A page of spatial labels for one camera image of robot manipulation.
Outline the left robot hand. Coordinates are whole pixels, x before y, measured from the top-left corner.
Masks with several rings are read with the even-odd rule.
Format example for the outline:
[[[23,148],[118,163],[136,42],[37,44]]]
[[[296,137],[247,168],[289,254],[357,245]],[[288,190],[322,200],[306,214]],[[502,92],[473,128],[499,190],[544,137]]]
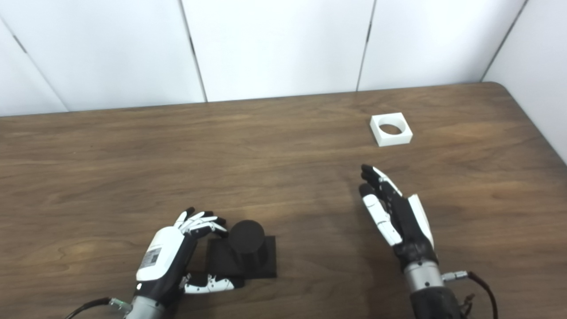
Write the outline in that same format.
[[[225,220],[211,211],[196,212],[188,208],[172,226],[158,230],[136,272],[135,297],[152,300],[169,307],[182,295],[208,294],[245,286],[242,277],[221,276],[204,272],[189,273],[187,268],[198,241],[209,234],[227,238]]]

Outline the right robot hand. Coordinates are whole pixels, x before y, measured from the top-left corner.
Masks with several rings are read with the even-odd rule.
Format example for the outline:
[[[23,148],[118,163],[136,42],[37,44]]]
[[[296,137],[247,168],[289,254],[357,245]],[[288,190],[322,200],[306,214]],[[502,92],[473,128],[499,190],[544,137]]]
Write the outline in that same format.
[[[412,263],[439,263],[431,227],[417,194],[409,197],[384,172],[361,165],[360,196],[374,225],[397,257],[400,269]]]

